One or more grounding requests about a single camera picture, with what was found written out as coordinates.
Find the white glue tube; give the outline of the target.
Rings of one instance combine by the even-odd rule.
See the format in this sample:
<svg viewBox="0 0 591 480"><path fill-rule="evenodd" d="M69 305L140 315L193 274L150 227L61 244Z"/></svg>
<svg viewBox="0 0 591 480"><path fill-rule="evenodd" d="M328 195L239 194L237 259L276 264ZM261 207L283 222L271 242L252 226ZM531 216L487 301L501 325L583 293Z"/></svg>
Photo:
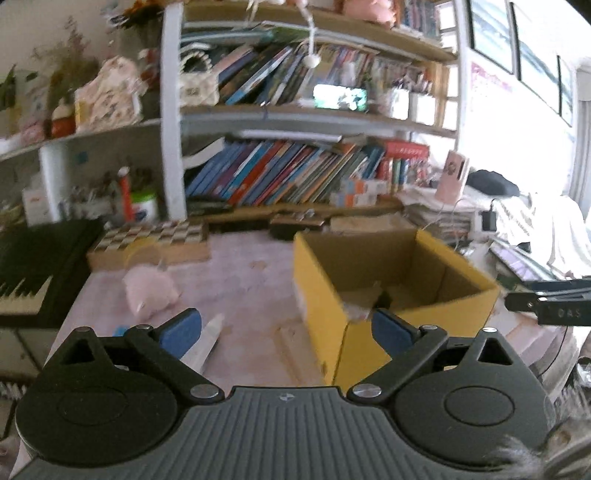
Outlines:
<svg viewBox="0 0 591 480"><path fill-rule="evenodd" d="M200 338L180 358L194 372L202 374L205 363L215 347L224 325L224 315L217 314L202 328Z"/></svg>

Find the pink plush pig toy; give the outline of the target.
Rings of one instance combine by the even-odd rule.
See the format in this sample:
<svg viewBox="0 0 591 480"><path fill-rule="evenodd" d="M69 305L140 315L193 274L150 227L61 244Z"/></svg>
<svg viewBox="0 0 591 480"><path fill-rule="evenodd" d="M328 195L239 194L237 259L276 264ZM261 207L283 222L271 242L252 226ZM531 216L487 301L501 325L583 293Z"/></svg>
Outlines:
<svg viewBox="0 0 591 480"><path fill-rule="evenodd" d="M125 273L122 282L129 310L138 320L149 319L180 297L171 275L154 265L133 266Z"/></svg>

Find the black binder clip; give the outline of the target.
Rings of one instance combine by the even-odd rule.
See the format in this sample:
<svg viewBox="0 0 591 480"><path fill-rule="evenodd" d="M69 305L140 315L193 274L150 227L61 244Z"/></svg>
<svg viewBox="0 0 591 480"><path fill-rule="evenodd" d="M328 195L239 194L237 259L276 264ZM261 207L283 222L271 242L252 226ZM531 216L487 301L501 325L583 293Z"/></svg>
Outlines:
<svg viewBox="0 0 591 480"><path fill-rule="evenodd" d="M377 296L376 301L373 304L374 309L387 309L389 310L393 303L393 297L391 295L391 287L383 286L380 290L380 294Z"/></svg>

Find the yellow cardboard box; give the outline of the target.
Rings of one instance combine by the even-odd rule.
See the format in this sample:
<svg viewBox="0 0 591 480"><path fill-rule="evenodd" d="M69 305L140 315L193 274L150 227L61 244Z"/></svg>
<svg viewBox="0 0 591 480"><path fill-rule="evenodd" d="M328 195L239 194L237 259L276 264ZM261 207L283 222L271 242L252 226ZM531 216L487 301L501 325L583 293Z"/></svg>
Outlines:
<svg viewBox="0 0 591 480"><path fill-rule="evenodd" d="M489 275L423 230L297 233L294 291L325 384L348 390L390 360L370 324L383 286L390 311L455 337L475 336L499 295Z"/></svg>

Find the wooden chess board box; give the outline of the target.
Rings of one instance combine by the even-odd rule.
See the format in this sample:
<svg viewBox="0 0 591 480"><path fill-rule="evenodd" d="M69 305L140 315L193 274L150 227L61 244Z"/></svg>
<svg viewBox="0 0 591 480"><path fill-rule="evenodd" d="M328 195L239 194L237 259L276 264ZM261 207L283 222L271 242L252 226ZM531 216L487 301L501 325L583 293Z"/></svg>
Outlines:
<svg viewBox="0 0 591 480"><path fill-rule="evenodd" d="M137 264L170 266L211 258L207 226L188 221L131 225L107 230L87 252L92 271L117 271Z"/></svg>

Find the pink checkered tablecloth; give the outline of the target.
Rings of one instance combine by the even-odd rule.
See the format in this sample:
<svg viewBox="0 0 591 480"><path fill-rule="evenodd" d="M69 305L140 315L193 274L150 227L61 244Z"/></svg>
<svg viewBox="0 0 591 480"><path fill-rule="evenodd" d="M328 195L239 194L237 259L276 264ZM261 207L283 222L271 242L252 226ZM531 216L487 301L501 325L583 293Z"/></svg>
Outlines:
<svg viewBox="0 0 591 480"><path fill-rule="evenodd" d="M33 456L21 478L495 479L506 437L544 442L555 413L540 373L574 352L558 327L510 313L498 295L475 336L445 330L431 370L388 404L356 404L349 389L294 386L280 361L274 331L304 323L294 241L228 245L172 272L184 309L223 314L231 327L200 374L224 399L179 403L142 372L124 334L113 335L125 321L121 283L91 278L18 405Z"/></svg>

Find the beige star place mat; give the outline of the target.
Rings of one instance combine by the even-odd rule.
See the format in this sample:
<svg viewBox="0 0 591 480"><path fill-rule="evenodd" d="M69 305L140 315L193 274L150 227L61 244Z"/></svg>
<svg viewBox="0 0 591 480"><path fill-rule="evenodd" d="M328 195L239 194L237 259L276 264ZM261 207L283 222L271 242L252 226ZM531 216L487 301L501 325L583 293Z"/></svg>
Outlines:
<svg viewBox="0 0 591 480"><path fill-rule="evenodd" d="M274 331L273 340L291 384L297 387L325 386L324 369L318 363L303 322L290 320L281 324Z"/></svg>

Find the black power adapter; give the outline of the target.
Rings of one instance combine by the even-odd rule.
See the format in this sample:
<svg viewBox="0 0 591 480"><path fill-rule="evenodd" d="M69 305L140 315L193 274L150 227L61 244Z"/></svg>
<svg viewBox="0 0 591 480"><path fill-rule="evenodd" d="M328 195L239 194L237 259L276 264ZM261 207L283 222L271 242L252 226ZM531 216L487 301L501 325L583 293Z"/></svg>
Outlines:
<svg viewBox="0 0 591 480"><path fill-rule="evenodd" d="M494 209L481 212L482 231L496 232L497 231L497 213Z"/></svg>

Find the white green-lid jar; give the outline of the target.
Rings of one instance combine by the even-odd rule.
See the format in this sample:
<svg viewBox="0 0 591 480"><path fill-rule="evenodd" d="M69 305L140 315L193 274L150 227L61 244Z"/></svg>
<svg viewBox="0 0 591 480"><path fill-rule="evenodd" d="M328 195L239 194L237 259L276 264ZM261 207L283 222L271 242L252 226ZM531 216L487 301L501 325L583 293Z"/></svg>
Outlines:
<svg viewBox="0 0 591 480"><path fill-rule="evenodd" d="M153 190L131 193L133 221L140 224L151 224L159 219L158 202Z"/></svg>

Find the black Yamaha keyboard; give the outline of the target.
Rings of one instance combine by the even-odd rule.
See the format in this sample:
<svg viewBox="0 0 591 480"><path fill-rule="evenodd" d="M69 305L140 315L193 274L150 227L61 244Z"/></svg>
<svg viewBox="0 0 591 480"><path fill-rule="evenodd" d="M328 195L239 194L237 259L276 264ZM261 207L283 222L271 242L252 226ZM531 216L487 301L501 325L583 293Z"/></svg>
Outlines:
<svg viewBox="0 0 591 480"><path fill-rule="evenodd" d="M1 326L56 329L90 275L87 251L99 220L69 220L1 232Z"/></svg>

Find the pink rectangular device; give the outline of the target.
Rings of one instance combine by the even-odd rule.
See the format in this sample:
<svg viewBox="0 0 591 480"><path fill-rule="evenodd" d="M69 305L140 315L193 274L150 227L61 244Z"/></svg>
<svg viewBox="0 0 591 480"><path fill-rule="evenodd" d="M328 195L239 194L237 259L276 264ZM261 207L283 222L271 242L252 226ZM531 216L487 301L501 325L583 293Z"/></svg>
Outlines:
<svg viewBox="0 0 591 480"><path fill-rule="evenodd" d="M468 174L469 159L456 151L450 151L439 180L435 199L444 204L455 204L463 195Z"/></svg>

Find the red round doll jar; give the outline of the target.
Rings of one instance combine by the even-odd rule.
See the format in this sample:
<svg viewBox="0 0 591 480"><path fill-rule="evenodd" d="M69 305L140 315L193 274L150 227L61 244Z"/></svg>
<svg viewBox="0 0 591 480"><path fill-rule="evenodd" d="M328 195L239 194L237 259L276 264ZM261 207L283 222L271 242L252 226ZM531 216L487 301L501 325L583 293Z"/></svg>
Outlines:
<svg viewBox="0 0 591 480"><path fill-rule="evenodd" d="M51 137L63 138L76 131L74 106L61 98L51 116Z"/></svg>

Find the pink floral ornament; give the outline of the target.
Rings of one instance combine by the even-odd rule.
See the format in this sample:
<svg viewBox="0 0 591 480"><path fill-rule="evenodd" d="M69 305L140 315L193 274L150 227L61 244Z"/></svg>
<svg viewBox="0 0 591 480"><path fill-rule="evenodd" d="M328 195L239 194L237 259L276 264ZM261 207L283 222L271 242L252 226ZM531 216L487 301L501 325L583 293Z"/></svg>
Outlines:
<svg viewBox="0 0 591 480"><path fill-rule="evenodd" d="M76 132L99 132L139 123L140 97L145 92L146 84L132 60L121 56L106 60L97 76L74 93Z"/></svg>

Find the white bookshelf unit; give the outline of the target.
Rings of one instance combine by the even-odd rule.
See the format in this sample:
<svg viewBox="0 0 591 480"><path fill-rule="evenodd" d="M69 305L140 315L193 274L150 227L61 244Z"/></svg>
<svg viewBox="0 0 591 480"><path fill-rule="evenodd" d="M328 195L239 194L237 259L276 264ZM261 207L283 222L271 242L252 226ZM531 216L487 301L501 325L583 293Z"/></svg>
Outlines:
<svg viewBox="0 0 591 480"><path fill-rule="evenodd" d="M425 133L456 138L455 130L417 123L410 118L398 120L377 114L344 110L314 109L297 105L259 107L253 105L183 107L179 103L179 49L188 38L207 28L228 33L242 26L246 5L243 2L191 1L166 7L161 41L160 116L119 129L131 135L145 127L156 126L160 133L163 172L164 212L170 220L186 218L183 190L184 164L181 137L214 135L287 136L298 132L306 139L328 136L367 135L393 137L398 133ZM366 47L385 55L415 62L434 62L449 66L458 57L449 49L399 29L389 30L362 20L351 19L324 10L312 10L315 38L332 43Z"/></svg>

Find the white quilted pearl handbag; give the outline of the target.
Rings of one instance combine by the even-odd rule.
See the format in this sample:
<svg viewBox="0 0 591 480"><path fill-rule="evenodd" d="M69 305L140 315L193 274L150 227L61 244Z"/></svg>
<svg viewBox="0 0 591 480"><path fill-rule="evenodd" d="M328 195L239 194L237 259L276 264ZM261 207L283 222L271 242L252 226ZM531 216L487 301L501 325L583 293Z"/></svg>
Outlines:
<svg viewBox="0 0 591 480"><path fill-rule="evenodd" d="M202 66L200 71L187 71L191 61ZM202 51L194 50L181 58L179 64L179 105L181 107L214 106L219 101L218 75L214 72L211 58Z"/></svg>

